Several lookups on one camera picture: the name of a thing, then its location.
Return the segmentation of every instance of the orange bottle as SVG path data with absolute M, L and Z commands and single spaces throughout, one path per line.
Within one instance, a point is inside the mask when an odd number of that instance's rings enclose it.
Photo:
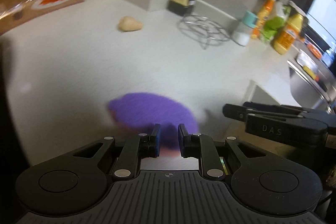
M 291 16 L 288 19 L 287 25 L 284 27 L 279 37 L 274 41 L 274 49 L 280 53 L 285 54 L 296 37 L 299 35 L 303 23 L 303 16 L 299 13 Z
M 259 13 L 257 13 L 257 22 L 255 23 L 255 28 L 252 31 L 251 38 L 256 39 L 261 29 L 263 28 L 269 14 L 271 13 L 275 0 L 266 0 L 264 5 L 261 7 Z

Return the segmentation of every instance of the metal trivet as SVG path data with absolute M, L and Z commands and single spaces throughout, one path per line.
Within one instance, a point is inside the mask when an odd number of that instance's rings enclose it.
M 180 31 L 197 41 L 202 49 L 208 46 L 221 46 L 229 41 L 230 36 L 218 23 L 197 15 L 187 15 L 178 23 Z

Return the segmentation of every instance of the stainless steel sink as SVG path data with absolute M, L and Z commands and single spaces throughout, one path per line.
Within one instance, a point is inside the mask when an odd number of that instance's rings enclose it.
M 327 92 L 310 78 L 298 64 L 287 61 L 289 65 L 290 88 L 293 98 L 301 107 L 325 110 L 334 113 L 332 102 L 328 91 L 333 94 L 334 88 L 330 85 Z

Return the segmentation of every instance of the kitchen counter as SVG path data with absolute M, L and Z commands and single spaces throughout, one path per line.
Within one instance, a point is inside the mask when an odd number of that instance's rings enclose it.
M 125 15 L 142 21 L 143 29 L 119 32 Z M 297 105 L 289 87 L 290 55 L 259 41 L 203 50 L 179 31 L 179 20 L 123 0 L 87 0 L 3 35 L 8 100 L 31 164 L 115 135 L 106 104 L 125 93 L 181 102 L 214 139 L 229 123 L 222 106 L 251 98 L 255 85 L 281 104 Z

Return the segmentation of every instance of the purple sponge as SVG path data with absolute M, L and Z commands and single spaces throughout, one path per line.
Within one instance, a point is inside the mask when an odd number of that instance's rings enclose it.
M 190 134 L 198 132 L 191 111 L 167 97 L 152 93 L 128 93 L 109 102 L 114 120 L 121 126 L 150 134 L 156 123 L 161 124 L 161 147 L 179 149 L 177 127 L 183 123 Z

